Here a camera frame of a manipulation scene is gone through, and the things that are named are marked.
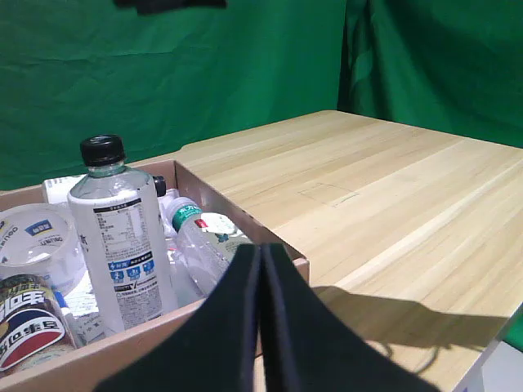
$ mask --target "nutrition label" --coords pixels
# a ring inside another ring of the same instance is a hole
[[[107,261],[138,256],[150,250],[141,199],[95,208]]]
[[[162,301],[141,199],[93,211],[123,326],[160,316]]]

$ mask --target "black bottle cap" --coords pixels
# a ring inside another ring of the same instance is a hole
[[[98,135],[80,143],[86,166],[107,166],[125,159],[122,138],[118,135]]]
[[[154,178],[154,187],[156,188],[156,196],[161,198],[167,193],[167,184],[165,183],[165,178],[163,176],[153,176]]]

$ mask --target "bottle label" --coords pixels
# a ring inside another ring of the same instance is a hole
[[[162,314],[141,198],[94,208],[125,329]]]
[[[205,212],[201,219],[194,220],[194,224],[202,230],[203,236],[212,246],[225,257],[227,263],[232,261],[236,249],[242,243],[252,243],[232,220],[222,214]]]
[[[172,227],[174,227],[174,230],[178,232],[180,230],[181,225],[183,222],[187,221],[187,219],[193,215],[201,214],[202,210],[195,205],[188,205],[184,206],[174,214],[174,217],[172,218]]]
[[[135,327],[176,306],[153,181],[112,198],[69,196],[106,332]]]

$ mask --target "wooden table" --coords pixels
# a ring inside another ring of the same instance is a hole
[[[463,391],[523,301],[521,149],[324,111],[174,156],[304,253],[346,325],[442,390]]]

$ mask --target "cardboard box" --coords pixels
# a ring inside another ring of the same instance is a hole
[[[204,211],[227,215],[255,243],[283,243],[305,280],[309,263],[281,238],[234,205],[211,186],[174,160],[132,165],[154,176],[164,176],[169,188],[178,188],[182,196],[192,198]],[[0,195],[0,211],[27,203],[42,203],[42,189],[33,186]],[[107,376],[133,363],[175,332],[202,301],[165,314],[115,336],[105,338],[0,380],[0,391],[92,391]]]

